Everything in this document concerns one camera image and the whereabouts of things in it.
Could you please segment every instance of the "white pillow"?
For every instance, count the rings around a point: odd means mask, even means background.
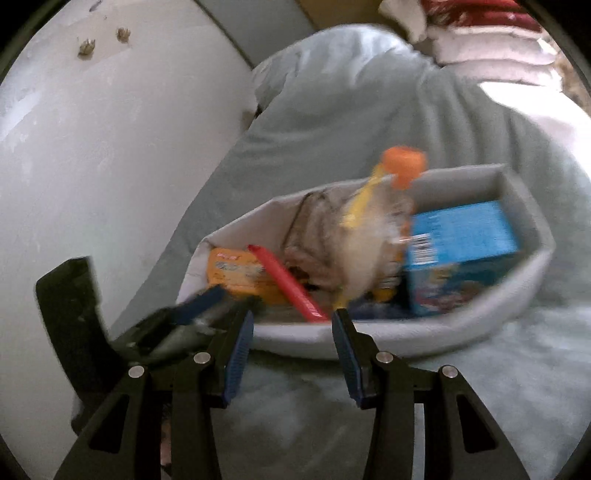
[[[549,65],[556,60],[557,52],[542,39],[441,30],[433,38],[433,54],[441,65],[468,60],[515,60],[530,65]]]
[[[442,27],[430,26],[427,27],[427,36],[429,38],[436,38],[436,35],[445,32],[446,29]],[[454,27],[453,32],[456,35],[469,35],[473,33],[501,33],[504,35],[511,35],[520,38],[542,38],[542,32],[535,32],[527,30],[526,28],[511,27],[508,25],[478,25],[475,27]]]
[[[426,38],[427,16],[418,0],[384,0],[380,3],[378,12],[402,25],[408,33],[410,43]]]
[[[443,67],[460,77],[540,85],[562,90],[562,78],[550,65],[528,65],[514,60],[470,60]]]

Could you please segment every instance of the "red stick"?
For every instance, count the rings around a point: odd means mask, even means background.
[[[319,305],[310,298],[306,289],[298,283],[289,270],[281,265],[275,255],[259,245],[248,245],[248,249],[261,262],[267,273],[277,282],[277,286],[306,320],[313,323],[330,321]]]

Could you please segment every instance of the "bed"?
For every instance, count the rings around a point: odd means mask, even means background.
[[[174,303],[199,241],[274,196],[366,177],[398,144],[427,152],[430,168],[506,163],[557,243],[541,290],[487,340],[412,363],[457,366],[532,479],[555,475],[591,419],[591,183],[579,162],[381,28],[320,32],[263,63],[255,81],[263,113],[196,196],[111,334]],[[361,478],[372,416],[356,410],[335,362],[253,352],[242,394],[213,418],[222,473]],[[419,475],[420,434],[416,444]]]

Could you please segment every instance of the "yellow bottle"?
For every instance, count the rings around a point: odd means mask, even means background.
[[[427,167],[425,154],[410,147],[392,147],[382,154],[381,162],[385,171],[393,174],[392,187],[399,192],[408,190],[411,183],[420,177]],[[396,294],[396,289],[400,284],[400,273],[406,245],[411,234],[411,215],[414,213],[414,202],[407,195],[402,194],[401,201],[405,203],[405,221],[399,231],[399,240],[396,243],[384,243],[381,279],[377,287],[373,290],[374,299],[384,302],[390,301]]]

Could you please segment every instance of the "gray blanket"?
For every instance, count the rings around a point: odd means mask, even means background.
[[[272,57],[258,81],[266,110],[197,195],[112,333],[174,303],[197,243],[274,196],[365,177],[393,145],[421,148],[432,168],[507,163],[553,231],[547,278],[526,314],[493,337],[413,364],[456,365],[532,479],[554,475],[591,419],[591,184],[580,166],[477,85],[377,28],[316,34]],[[242,394],[213,419],[228,480],[362,476],[372,412],[355,409],[336,364],[254,352]]]

